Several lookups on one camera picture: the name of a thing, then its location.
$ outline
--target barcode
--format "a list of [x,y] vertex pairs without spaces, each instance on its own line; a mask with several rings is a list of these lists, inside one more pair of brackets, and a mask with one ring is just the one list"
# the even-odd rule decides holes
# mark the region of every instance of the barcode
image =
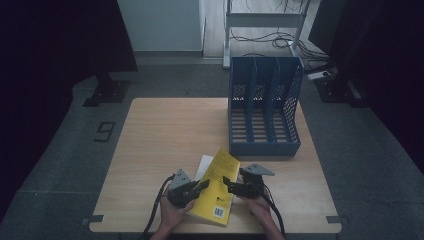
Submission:
[[219,217],[219,218],[224,218],[224,211],[225,209],[215,206],[215,209],[213,210],[213,216],[214,217]]

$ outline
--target book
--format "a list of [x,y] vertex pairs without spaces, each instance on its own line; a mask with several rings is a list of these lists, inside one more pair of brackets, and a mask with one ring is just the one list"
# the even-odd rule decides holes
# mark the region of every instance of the book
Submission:
[[209,187],[200,192],[199,198],[189,213],[226,226],[230,216],[233,194],[228,192],[222,177],[226,176],[235,182],[239,168],[240,161],[223,148],[220,148],[213,158],[204,155],[200,161],[196,178],[200,178],[199,183],[209,179]]

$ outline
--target white wall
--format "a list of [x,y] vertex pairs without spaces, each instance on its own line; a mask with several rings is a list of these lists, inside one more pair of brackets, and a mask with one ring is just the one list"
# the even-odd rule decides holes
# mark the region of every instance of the white wall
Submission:
[[133,51],[202,51],[204,0],[118,0]]

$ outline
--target table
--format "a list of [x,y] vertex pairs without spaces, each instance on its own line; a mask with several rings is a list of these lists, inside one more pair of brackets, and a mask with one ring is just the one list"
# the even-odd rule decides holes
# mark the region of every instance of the table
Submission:
[[[228,150],[227,98],[134,99],[109,167],[91,222],[93,232],[142,232],[163,181],[179,168],[194,178],[202,155]],[[264,176],[287,233],[337,233],[337,219],[300,105],[296,126],[301,146],[294,157],[237,157],[275,172]],[[160,210],[150,228],[155,231]],[[229,223],[217,226],[187,215],[176,233],[261,233],[245,203],[234,198]]]

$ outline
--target person's left hand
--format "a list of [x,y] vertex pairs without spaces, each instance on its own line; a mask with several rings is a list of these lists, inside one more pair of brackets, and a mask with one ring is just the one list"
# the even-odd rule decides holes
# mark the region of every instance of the person's left hand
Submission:
[[173,229],[181,223],[184,218],[184,214],[193,208],[194,200],[189,202],[185,208],[174,207],[167,198],[168,187],[166,187],[160,199],[161,225],[164,225],[163,227]]

